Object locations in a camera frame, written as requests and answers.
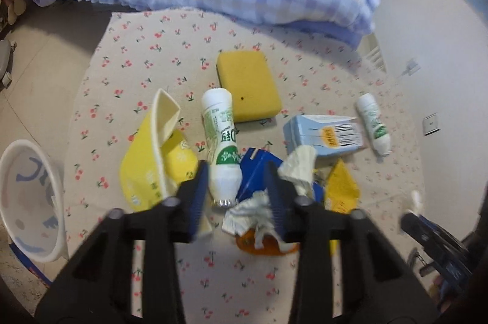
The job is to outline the small white yogurt bottle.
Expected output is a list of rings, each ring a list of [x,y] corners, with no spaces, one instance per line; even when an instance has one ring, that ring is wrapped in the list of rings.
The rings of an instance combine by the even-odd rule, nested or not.
[[[370,93],[360,96],[357,111],[364,123],[372,148],[377,155],[386,157],[391,152],[391,138],[386,125],[381,121],[381,112],[375,97]]]

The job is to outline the white green yogurt bottle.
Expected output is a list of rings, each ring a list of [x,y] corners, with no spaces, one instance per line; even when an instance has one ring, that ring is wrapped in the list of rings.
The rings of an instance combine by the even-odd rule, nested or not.
[[[227,209],[237,203],[242,183],[240,155],[232,112],[232,96],[225,88],[212,88],[202,96],[209,184],[213,205]]]

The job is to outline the white plastic trash bin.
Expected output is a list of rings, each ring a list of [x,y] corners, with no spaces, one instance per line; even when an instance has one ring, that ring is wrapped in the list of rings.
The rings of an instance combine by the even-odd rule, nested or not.
[[[13,141],[2,153],[1,217],[29,259],[49,263],[68,255],[59,170],[34,142]]]

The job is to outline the wall socket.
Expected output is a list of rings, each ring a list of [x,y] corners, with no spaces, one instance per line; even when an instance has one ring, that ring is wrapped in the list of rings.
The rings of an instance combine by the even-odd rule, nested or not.
[[[440,131],[438,113],[433,113],[426,116],[422,121],[423,135],[432,135],[435,132]]]

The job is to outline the blue cardboard box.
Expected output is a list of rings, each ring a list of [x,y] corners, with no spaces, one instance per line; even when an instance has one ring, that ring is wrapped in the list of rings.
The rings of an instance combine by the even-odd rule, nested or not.
[[[272,163],[282,179],[294,184],[298,194],[322,202],[324,189],[314,180],[316,157],[317,152],[311,146],[299,146],[285,160],[267,150],[250,148],[240,163],[242,184],[237,192],[237,201],[240,203],[250,198],[254,192],[265,190],[265,169]]]

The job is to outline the grey chair base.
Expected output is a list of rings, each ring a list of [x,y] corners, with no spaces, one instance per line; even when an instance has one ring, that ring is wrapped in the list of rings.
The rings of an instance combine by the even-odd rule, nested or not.
[[[3,88],[8,88],[9,85],[13,81],[13,77],[11,75],[11,63],[13,59],[13,53],[16,49],[16,43],[10,42],[8,39],[1,40],[0,43],[1,52],[0,52],[0,77],[1,77],[1,86]]]

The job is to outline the white wall plug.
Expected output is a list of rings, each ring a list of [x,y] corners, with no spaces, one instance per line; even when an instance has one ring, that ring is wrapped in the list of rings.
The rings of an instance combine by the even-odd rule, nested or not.
[[[402,76],[411,76],[411,75],[415,74],[416,72],[418,72],[420,69],[421,69],[421,66],[418,63],[418,61],[416,59],[412,58],[412,59],[407,61],[405,68],[404,68],[403,72],[400,74],[400,76],[401,77]]]

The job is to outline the cherry print tablecloth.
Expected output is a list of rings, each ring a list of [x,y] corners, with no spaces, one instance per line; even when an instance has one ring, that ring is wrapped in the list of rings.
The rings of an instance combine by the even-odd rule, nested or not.
[[[379,158],[369,145],[343,160],[377,226],[407,260],[414,241],[400,230],[404,198],[423,189],[414,122],[395,79],[340,42],[319,35],[254,27],[222,15],[176,9],[113,13],[74,102],[65,158],[65,230],[69,257],[106,212],[131,211],[122,194],[122,159],[162,88],[181,107],[176,129],[200,160],[208,157],[202,95],[220,87],[217,57],[255,51],[266,57],[282,109],[275,117],[236,124],[238,154],[249,148],[287,156],[283,125],[294,116],[360,117],[371,93],[391,137]],[[177,247],[187,323],[287,323],[298,254],[254,256],[222,232],[223,214],[208,210],[208,236]]]

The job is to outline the orange peel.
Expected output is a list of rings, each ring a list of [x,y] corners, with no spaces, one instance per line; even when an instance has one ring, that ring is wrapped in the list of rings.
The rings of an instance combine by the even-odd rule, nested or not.
[[[250,228],[244,234],[235,235],[237,247],[247,254],[284,256],[299,251],[298,243],[284,243],[275,230]]]

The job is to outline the white paper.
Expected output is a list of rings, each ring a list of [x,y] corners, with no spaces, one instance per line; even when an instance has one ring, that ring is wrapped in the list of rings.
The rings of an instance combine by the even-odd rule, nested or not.
[[[229,235],[242,235],[248,229],[275,229],[268,192],[257,191],[229,209],[223,219],[222,230]]]

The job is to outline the yellow sponge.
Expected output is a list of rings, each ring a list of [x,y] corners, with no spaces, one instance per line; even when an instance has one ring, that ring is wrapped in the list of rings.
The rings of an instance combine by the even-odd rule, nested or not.
[[[281,111],[273,74],[260,51],[223,51],[216,68],[221,87],[231,93],[236,123],[271,118]]]

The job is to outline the light blue milk carton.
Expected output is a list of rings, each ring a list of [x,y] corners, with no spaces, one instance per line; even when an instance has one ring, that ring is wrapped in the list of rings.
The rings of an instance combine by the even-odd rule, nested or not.
[[[356,117],[297,115],[286,122],[283,133],[288,154],[300,146],[311,146],[319,158],[325,158],[349,155],[367,147]]]

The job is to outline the yellow wrapper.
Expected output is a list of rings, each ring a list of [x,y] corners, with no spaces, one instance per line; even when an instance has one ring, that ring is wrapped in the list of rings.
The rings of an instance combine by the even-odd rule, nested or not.
[[[324,206],[327,210],[348,214],[357,208],[361,191],[346,164],[338,159],[332,167],[325,188]]]

